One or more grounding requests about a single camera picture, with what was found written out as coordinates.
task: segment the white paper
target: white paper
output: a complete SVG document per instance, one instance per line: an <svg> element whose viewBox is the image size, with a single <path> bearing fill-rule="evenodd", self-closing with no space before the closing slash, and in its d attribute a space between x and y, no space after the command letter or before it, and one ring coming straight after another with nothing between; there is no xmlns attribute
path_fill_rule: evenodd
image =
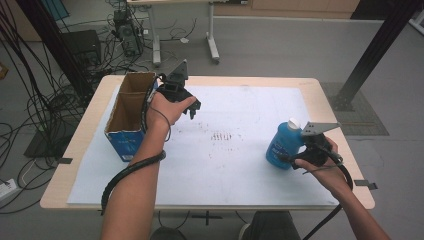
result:
<svg viewBox="0 0 424 240"><path fill-rule="evenodd" d="M165 143L156 205L333 206L337 201L304 170L282 170L265 159L277 127L309 120L296 88L188 86L202 102L193 120L182 115ZM84 155L69 204L100 204L107 183L126 167L103 130L117 90Z"/></svg>

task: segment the open cardboard box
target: open cardboard box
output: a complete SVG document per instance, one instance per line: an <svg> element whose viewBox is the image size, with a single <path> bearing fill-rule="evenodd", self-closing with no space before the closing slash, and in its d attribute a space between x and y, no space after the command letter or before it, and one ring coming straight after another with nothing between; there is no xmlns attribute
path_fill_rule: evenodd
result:
<svg viewBox="0 0 424 240"><path fill-rule="evenodd" d="M141 108L155 76L153 72L128 73L116 96L105 135L124 162L131 161L143 141Z"/></svg>

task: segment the black pole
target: black pole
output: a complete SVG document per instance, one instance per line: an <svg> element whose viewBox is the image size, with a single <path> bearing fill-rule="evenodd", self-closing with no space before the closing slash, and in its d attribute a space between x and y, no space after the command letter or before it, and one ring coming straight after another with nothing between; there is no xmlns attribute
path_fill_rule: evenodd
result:
<svg viewBox="0 0 424 240"><path fill-rule="evenodd" d="M75 61L71 51L62 40L60 30L53 17L41 0L16 0L16 2L68 78L82 104L87 107L93 97L94 90L85 78L80 65Z"/></svg>
<svg viewBox="0 0 424 240"><path fill-rule="evenodd" d="M393 10L368 45L346 83L336 96L330 97L333 110L352 110L351 102L368 76L417 10L421 0L397 1Z"/></svg>

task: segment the spray bottle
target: spray bottle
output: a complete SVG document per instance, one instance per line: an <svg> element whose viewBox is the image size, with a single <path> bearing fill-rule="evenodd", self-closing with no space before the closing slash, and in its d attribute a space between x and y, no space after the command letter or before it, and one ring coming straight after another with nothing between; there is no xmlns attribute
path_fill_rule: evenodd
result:
<svg viewBox="0 0 424 240"><path fill-rule="evenodd" d="M304 145L301 132L300 123L295 118L281 123L266 151L265 156L268 162L282 169L291 168L289 162L280 161L280 158L287 158L299 152L300 147Z"/></svg>

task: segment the concrete floor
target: concrete floor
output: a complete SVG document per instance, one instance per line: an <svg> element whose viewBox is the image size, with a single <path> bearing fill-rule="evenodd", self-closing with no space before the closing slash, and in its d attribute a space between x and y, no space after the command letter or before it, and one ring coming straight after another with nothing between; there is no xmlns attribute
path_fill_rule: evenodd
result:
<svg viewBox="0 0 424 240"><path fill-rule="evenodd" d="M191 21L179 23L186 29L191 28ZM190 75L312 77L322 82L344 82L380 26L378 21L215 18L215 38L221 56L220 64L216 65L210 60L204 39L207 21L199 19L188 44L162 43L162 54L172 53L173 57L156 70L167 71L173 64L187 59ZM40 43L31 43L31 47L44 59ZM0 54L1 62L11 68L7 78L0 81L0 122L17 127L28 117L25 111L28 94L3 47ZM145 59L148 58L149 49L146 49ZM41 69L31 61L33 71L40 76ZM424 36L407 25L361 88L390 135L347 136L364 177L378 186L372 191L376 207L370 211L393 239L421 239L424 235L421 202L424 191L418 186L424 180L424 162L420 157L424 153L421 146L424 130L419 127L424 119L423 61ZM59 75L55 63L52 66ZM149 63L146 66L154 70ZM40 89L48 94L50 90L43 78L37 81ZM30 160L23 152L34 132L34 126L19 132L6 164L0 169L3 180L16 179L19 170ZM26 178L31 179L38 173L32 169ZM45 173L38 183L52 173ZM25 191L0 212L36 202L44 189L45 186ZM206 226L205 220L191 218L200 213L203 212L191 212L180 228L187 239L237 239L244 224L235 212L212 212L223 219L211 220ZM161 220L166 226L175 227L184 221L186 214L164 212ZM327 214L327 211L292 212L302 237ZM240 212L240 216L250 221L253 212ZM101 221L97 211L53 211L36 204L16 214L0 215L0 238L96 239ZM313 237L341 238L355 239L343 212Z"/></svg>

